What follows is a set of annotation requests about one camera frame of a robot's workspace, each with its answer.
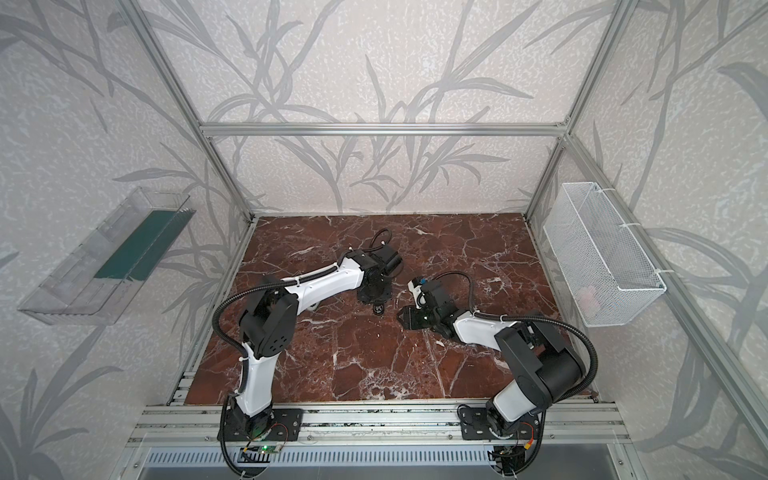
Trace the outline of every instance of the aluminum frame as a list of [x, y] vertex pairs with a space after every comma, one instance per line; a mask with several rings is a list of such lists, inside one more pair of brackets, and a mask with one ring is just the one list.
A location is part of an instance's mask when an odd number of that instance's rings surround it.
[[197, 331], [195, 332], [194, 340], [190, 346], [190, 350], [184, 358], [184, 361], [180, 364], [179, 369], [176, 371], [174, 378], [177, 379], [177, 381], [172, 384], [172, 389], [167, 392], [166, 398], [168, 398], [168, 401], [166, 405], [173, 405], [177, 404], [178, 402], [184, 402], [184, 399], [187, 397], [187, 390], [192, 383], [192, 378], [194, 377], [195, 371], [197, 371], [197, 367], [200, 365], [200, 361], [202, 360], [203, 354], [205, 352], [205, 347], [208, 344], [208, 339], [210, 338], [210, 334], [213, 331], [213, 327], [211, 326], [209, 320], [213, 315], [214, 308], [216, 308], [219, 303], [227, 298], [230, 290], [232, 289], [235, 276], [237, 275], [237, 271], [240, 268], [240, 262], [245, 256], [250, 238], [253, 236], [253, 232], [256, 229], [257, 218], [251, 220], [248, 228], [244, 229], [243, 233], [240, 235], [235, 253], [230, 259], [229, 265], [227, 265], [227, 270], [221, 277], [219, 286], [217, 287], [213, 298], [210, 300], [210, 303], [206, 307], [205, 315], [203, 316], [206, 321], [202, 322], [198, 327]]
[[[611, 181], [578, 138], [566, 134], [564, 145], [589, 181], [597, 183], [603, 189], [613, 188]], [[604, 190], [604, 192], [625, 222], [639, 223], [615, 190]], [[645, 229], [640, 225], [631, 225], [631, 228], [637, 242], [656, 268], [673, 270]], [[665, 275], [667, 284], [667, 293], [664, 295], [667, 305], [680, 322], [680, 326], [683, 327], [683, 331], [688, 335], [696, 351], [717, 378], [726, 396], [733, 403], [733, 407], [744, 417], [747, 427], [763, 450], [768, 453], [768, 399], [746, 372], [725, 339], [717, 332], [694, 296], [685, 287], [683, 280], [675, 273], [662, 273], [662, 275]]]
[[161, 43], [155, 36], [152, 27], [149, 25], [149, 20], [147, 20], [147, 17], [144, 15], [144, 11], [141, 9], [138, 0], [116, 1], [125, 17], [128, 27], [136, 35], [139, 43], [144, 48], [144, 52], [149, 57], [155, 70], [157, 70], [158, 76], [162, 79], [163, 83], [165, 83], [170, 96], [179, 107], [181, 116], [184, 117], [184, 120], [187, 122], [187, 126], [190, 128], [192, 135], [195, 136], [197, 143], [200, 145], [200, 149], [208, 157], [208, 161], [224, 183], [224, 187], [230, 193], [238, 208], [240, 208], [240, 211], [242, 211], [243, 215], [250, 220], [253, 213], [250, 210], [250, 206], [248, 205], [245, 196], [240, 192], [237, 183], [235, 183], [227, 166], [216, 152], [216, 149], [214, 149], [210, 139], [205, 138], [203, 132], [200, 130], [200, 118], [198, 117], [189, 96], [184, 91], [184, 86], [179, 81], [178, 76], [176, 76], [168, 57], [165, 55]]
[[[483, 406], [486, 399], [388, 400], [275, 404], [304, 410], [297, 442], [289, 445], [508, 445], [508, 440], [462, 440], [456, 409]], [[220, 406], [147, 407], [128, 448], [216, 444]], [[546, 442], [630, 443], [614, 403], [576, 396], [547, 411]], [[245, 442], [227, 443], [230, 446]]]
[[[581, 114], [584, 113], [589, 98], [592, 96], [594, 89], [598, 86], [600, 79], [603, 77], [608, 62], [616, 51], [616, 47], [621, 40], [621, 36], [624, 34], [624, 30], [626, 30], [629, 25], [630, 17], [632, 16], [632, 12], [634, 12], [635, 7], [637, 7], [638, 2], [639, 0], [617, 0], [614, 11], [611, 14], [611, 20], [608, 22], [608, 26], [605, 29], [598, 50], [595, 52], [594, 58], [592, 58], [592, 63], [587, 69], [584, 81], [581, 82], [581, 87], [576, 94], [574, 104], [568, 112], [568, 116], [565, 118], [565, 131], [563, 132], [563, 135], [570, 134], [574, 130], [581, 118]], [[558, 137], [555, 149], [549, 157], [547, 167], [545, 167], [544, 173], [541, 175], [541, 178], [536, 185], [534, 196], [531, 198], [531, 201], [528, 203], [528, 208], [525, 210], [526, 219], [530, 219], [533, 215], [534, 210], [536, 210], [536, 207], [538, 206], [538, 202], [541, 200], [544, 188], [557, 170], [562, 150], [564, 150], [564, 146], [562, 144], [562, 136], [560, 136]]]
[[647, 480], [647, 474], [640, 462], [640, 456], [631, 443], [612, 443], [608, 445], [611, 461], [619, 480]]
[[200, 129], [208, 137], [275, 136], [472, 136], [557, 137], [565, 124], [347, 124], [347, 123], [210, 123]]

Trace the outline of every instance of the metal vent grille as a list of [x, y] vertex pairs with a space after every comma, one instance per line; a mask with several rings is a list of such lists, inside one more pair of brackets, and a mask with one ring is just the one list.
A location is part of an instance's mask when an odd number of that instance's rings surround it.
[[275, 455], [270, 466], [488, 465], [482, 445], [296, 447]]
[[[483, 445], [286, 447], [279, 454], [252, 457], [269, 467], [490, 465]], [[217, 467], [224, 460], [217, 447], [153, 447], [146, 468]]]

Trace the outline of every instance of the small object in basket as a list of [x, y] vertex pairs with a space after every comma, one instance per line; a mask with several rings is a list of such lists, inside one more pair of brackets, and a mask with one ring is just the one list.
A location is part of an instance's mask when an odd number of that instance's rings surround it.
[[576, 292], [576, 301], [581, 312], [587, 318], [595, 318], [600, 311], [600, 301], [597, 297], [598, 290], [594, 285], [584, 286]]

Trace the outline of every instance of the white wire mesh basket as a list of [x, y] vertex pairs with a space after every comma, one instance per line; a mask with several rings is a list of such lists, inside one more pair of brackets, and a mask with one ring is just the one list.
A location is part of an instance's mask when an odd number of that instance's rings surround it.
[[667, 290], [594, 182], [562, 184], [544, 232], [587, 326], [626, 325]]

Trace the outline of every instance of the wallpaper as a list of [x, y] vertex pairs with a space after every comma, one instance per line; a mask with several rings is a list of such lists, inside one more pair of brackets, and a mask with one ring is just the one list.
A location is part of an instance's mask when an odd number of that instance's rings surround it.
[[[562, 121], [614, 0], [142, 0], [209, 122]], [[121, 20], [116, 18], [116, 28]], [[218, 138], [254, 211], [523, 211], [542, 138]]]
[[208, 122], [554, 122], [614, 0], [141, 4]]
[[576, 131], [768, 395], [766, 45], [765, 0], [638, 10]]
[[218, 140], [254, 211], [315, 214], [522, 212], [554, 145], [552, 137]]
[[[0, 478], [107, 478], [245, 227], [116, 5], [0, 3]], [[197, 212], [118, 322], [16, 310], [135, 187]]]
[[[531, 216], [561, 314], [582, 329], [543, 226], [560, 184], [586, 180], [566, 151]], [[768, 478], [768, 458], [663, 297], [625, 326], [587, 332], [600, 356], [595, 386], [619, 405], [648, 478]]]

